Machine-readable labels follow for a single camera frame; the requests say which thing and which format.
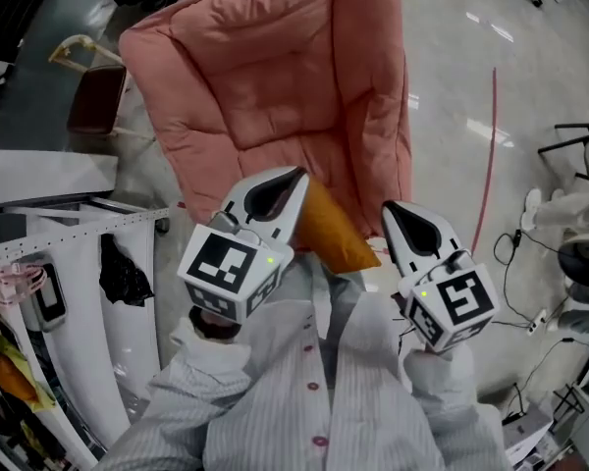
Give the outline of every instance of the shirt sleeve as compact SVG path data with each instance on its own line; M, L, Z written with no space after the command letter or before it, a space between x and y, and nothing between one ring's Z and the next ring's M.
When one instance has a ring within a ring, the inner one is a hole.
M202 468L207 424L248 389L242 368L250 348L200 339L183 318L172 334L180 346L150 383L151 402L95 471L194 471Z
M404 368L448 470L511 469L497 410L477 402L466 344L442 355L415 350Z

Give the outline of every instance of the wooden chair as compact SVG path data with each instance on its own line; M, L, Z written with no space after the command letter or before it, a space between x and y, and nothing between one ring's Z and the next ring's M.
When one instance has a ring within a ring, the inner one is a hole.
M70 47L76 44L97 52L115 64L88 68L72 61L69 59ZM131 76L120 56L98 45L86 35L73 35L59 44L48 61L82 73L68 117L68 131L92 135L127 134L149 140L155 139L154 136L117 125L118 110L131 81Z

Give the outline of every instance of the pink quilted chair cushion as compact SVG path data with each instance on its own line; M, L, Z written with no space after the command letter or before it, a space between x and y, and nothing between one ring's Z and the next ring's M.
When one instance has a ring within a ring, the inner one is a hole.
M410 199L400 0L183 0L120 51L195 220L278 166L315 175L364 236Z

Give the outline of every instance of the orange object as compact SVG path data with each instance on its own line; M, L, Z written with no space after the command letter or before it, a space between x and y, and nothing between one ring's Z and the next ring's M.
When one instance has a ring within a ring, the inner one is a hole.
M296 236L334 274L379 267L380 260L325 186L310 176Z
M27 402L37 402L37 392L24 374L4 354L0 353L0 389L12 394L17 399Z

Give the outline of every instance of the power strip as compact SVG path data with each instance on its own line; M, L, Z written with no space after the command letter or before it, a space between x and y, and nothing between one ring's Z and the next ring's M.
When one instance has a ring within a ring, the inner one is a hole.
M539 314L537 314L534 317L534 319L532 320L532 323L530 323L530 326L528 327L528 330L526 332L528 334L528 336L534 335L534 333L537 331L539 326L541 326L542 324L545 323L546 317L548 317L547 309L541 309L539 311Z

